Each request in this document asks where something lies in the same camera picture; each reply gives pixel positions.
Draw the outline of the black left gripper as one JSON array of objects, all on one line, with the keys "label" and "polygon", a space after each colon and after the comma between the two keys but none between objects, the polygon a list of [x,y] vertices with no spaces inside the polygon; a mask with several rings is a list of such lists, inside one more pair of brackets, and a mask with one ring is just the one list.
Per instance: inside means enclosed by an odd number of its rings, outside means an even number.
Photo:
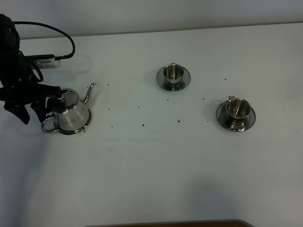
[{"label": "black left gripper", "polygon": [[28,124],[30,116],[24,105],[37,114],[40,122],[46,119],[62,97],[60,87],[38,84],[43,81],[43,75],[34,62],[41,55],[24,56],[21,51],[0,51],[0,100],[4,109]]}]

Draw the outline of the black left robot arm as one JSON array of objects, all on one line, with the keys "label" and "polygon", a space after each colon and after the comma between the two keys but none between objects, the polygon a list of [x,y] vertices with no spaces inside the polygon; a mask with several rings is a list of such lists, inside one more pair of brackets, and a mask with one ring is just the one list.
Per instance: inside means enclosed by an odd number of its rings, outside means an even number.
[{"label": "black left robot arm", "polygon": [[40,122],[51,111],[47,98],[61,98],[60,87],[41,84],[44,77],[38,66],[19,50],[20,38],[12,20],[0,16],[0,100],[4,109],[18,117],[24,124],[30,120],[25,108],[30,107]]}]

